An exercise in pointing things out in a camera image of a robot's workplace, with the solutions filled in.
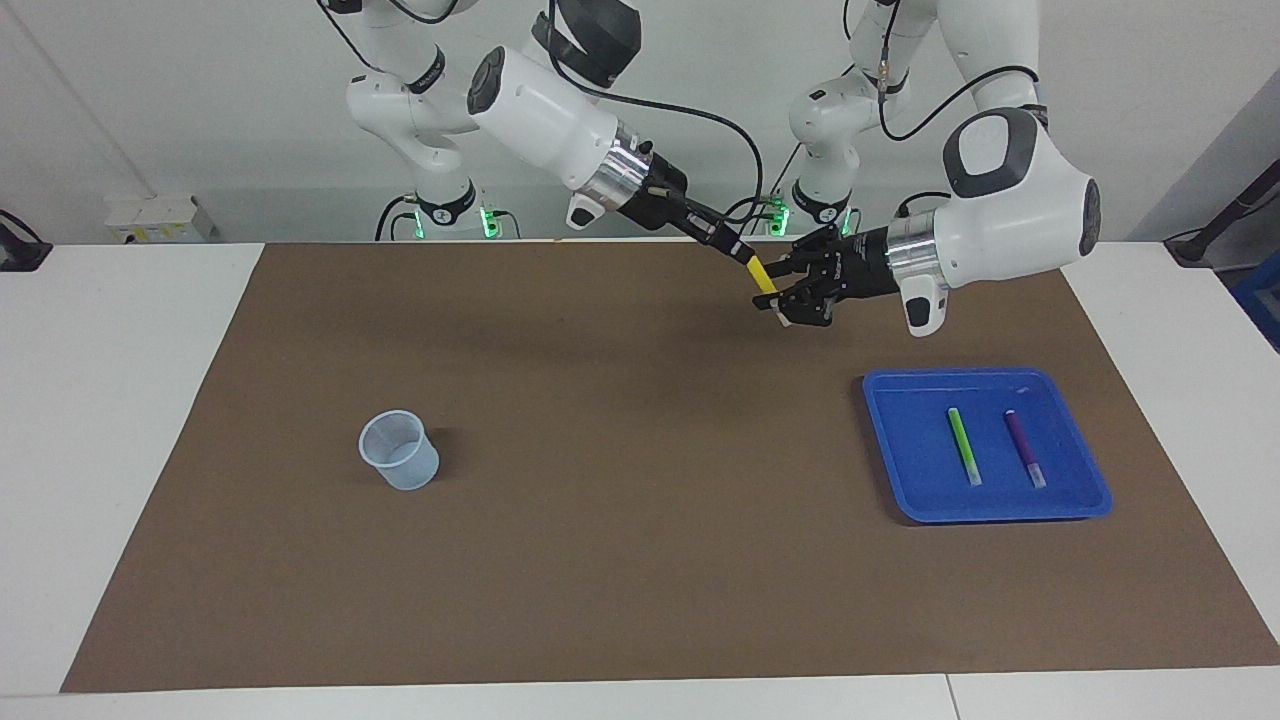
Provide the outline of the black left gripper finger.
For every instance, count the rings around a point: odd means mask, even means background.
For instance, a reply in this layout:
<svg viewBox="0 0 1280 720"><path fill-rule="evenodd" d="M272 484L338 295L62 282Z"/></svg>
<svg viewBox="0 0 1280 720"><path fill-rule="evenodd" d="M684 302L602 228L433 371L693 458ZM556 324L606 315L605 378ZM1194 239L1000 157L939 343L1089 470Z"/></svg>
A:
<svg viewBox="0 0 1280 720"><path fill-rule="evenodd" d="M765 264L771 278L791 274L828 275L840 265L842 231L837 225L820 225L791 243L791 249L778 260Z"/></svg>
<svg viewBox="0 0 1280 720"><path fill-rule="evenodd" d="M799 281L786 291L753 299L755 309L773 311L790 325L829 327L838 302L838 282L832 278Z"/></svg>

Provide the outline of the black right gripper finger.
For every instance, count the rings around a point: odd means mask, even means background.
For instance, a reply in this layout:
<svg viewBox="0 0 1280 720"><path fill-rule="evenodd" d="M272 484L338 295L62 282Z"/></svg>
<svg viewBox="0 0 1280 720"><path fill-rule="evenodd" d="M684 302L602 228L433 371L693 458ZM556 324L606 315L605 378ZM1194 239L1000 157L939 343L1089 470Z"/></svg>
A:
<svg viewBox="0 0 1280 720"><path fill-rule="evenodd" d="M727 258L753 259L753 247L723 214L691 199L685 199L685 234Z"/></svg>
<svg viewBox="0 0 1280 720"><path fill-rule="evenodd" d="M690 236L744 266L756 256L755 250L723 219L691 215Z"/></svg>

